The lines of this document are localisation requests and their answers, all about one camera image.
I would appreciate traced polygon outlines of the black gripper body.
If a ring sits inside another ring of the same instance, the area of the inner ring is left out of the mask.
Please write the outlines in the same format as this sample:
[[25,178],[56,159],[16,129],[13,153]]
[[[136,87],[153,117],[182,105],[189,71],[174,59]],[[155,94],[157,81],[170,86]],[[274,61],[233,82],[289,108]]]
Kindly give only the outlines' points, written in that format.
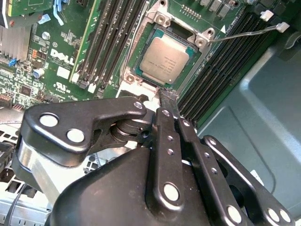
[[171,220],[145,202],[150,149],[131,150],[70,184],[58,197],[48,226],[208,226],[192,168],[184,164],[185,203]]

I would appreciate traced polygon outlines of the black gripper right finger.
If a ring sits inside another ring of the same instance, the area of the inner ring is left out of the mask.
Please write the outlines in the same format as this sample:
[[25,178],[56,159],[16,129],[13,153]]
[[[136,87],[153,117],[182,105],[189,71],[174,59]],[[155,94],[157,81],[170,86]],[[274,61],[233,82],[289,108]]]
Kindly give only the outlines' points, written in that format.
[[191,122],[180,116],[174,95],[172,113],[193,167],[213,226],[294,226],[286,208],[216,138],[199,138]]

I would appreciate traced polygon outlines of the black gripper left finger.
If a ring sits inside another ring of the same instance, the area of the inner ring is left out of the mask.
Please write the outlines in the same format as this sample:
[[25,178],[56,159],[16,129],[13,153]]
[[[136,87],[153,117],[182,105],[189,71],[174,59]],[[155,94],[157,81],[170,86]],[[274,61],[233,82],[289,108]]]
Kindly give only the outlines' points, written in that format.
[[24,112],[16,174],[39,188],[56,210],[66,187],[79,179],[75,169],[88,155],[135,141],[152,145],[155,155],[147,204],[156,211],[180,212],[181,145],[174,123],[168,109],[154,112],[135,97],[35,105]]

